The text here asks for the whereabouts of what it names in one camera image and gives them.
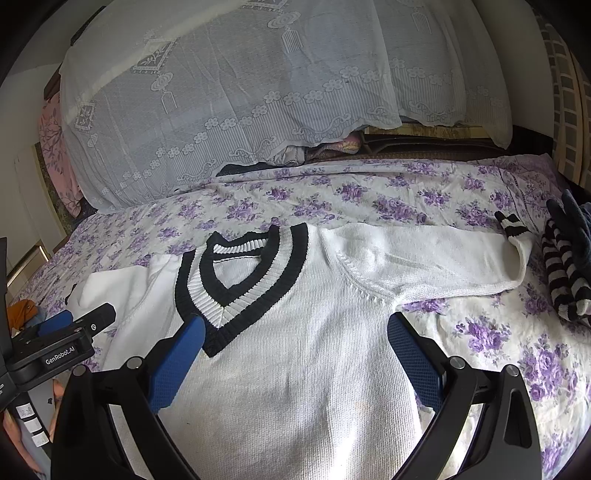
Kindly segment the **person's left hand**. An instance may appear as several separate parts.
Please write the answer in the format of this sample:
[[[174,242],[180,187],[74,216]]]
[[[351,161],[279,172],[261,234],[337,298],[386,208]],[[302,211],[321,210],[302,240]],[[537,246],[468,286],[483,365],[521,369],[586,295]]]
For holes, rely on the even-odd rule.
[[[63,392],[57,379],[47,380],[18,395],[3,413],[5,432],[39,479],[51,478],[53,437]]]

